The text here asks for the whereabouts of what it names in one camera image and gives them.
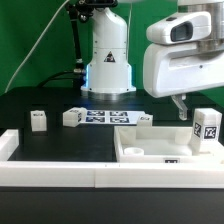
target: warning label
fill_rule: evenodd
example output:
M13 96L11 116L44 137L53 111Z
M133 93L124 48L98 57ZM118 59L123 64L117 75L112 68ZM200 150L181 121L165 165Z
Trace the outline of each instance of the warning label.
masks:
M115 59L114 59L114 56L112 54L112 52L110 51L109 54L107 55L107 57L105 58L104 62L113 62L115 63Z

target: black table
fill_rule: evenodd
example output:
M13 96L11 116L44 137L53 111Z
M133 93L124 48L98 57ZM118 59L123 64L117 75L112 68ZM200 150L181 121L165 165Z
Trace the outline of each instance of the black table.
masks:
M200 93L189 94L186 103L192 109L212 107L224 112ZM0 107L1 132L20 130L22 144L10 158L12 161L116 162L113 126L63 127L62 113L71 107L145 111L153 114L156 126L192 126L192 119L179 120L178 109L170 98L154 99L144 91L111 103L82 98L74 89L16 88L0 97ZM31 132L31 110L46 111L47 133ZM0 223L221 224L223 202L223 189L1 187Z

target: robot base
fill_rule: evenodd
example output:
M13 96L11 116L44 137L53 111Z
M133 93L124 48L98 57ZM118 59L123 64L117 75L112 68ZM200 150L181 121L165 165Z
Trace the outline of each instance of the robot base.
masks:
M81 90L81 95L84 97L89 97L97 100L108 100L108 101L118 101L126 98L131 98L136 95L136 89L129 90L124 93L97 93L86 90Z

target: metal bracket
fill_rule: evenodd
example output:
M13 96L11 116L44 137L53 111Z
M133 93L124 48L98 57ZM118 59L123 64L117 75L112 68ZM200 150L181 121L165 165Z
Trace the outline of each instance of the metal bracket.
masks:
M171 98L176 104L176 106L179 108L179 118L183 121L186 121L188 108L183 101L186 100L186 94L174 95L171 96Z

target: block with fiducial marker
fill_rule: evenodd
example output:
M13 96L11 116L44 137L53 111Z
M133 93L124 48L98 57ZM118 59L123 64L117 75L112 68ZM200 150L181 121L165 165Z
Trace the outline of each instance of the block with fiducial marker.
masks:
M47 131L47 118L44 111L31 111L31 127L32 131Z
M216 147L222 114L211 108L196 109L190 145L195 154L207 153Z
M63 126L76 127L85 119L87 110L83 107L74 107L63 113Z
M144 114L139 116L137 126L152 126L153 115Z

